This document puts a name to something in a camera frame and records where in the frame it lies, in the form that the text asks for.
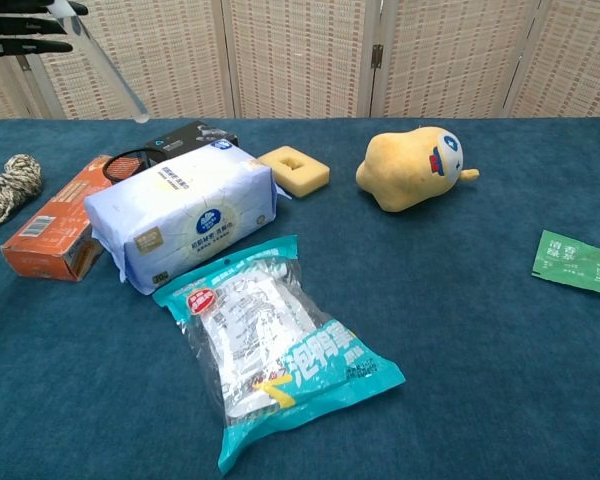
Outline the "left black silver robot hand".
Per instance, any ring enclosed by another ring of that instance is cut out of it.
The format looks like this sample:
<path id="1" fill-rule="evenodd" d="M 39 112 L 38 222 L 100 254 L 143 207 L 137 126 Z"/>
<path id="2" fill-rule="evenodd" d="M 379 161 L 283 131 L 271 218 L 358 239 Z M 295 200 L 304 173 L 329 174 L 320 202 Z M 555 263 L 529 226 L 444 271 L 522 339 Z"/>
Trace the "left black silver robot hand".
<path id="1" fill-rule="evenodd" d="M 65 35 L 56 20 L 34 17 L 47 14 L 52 1 L 0 1 L 0 57 L 68 53 L 71 44 L 56 40 L 40 40 L 40 35 Z"/>

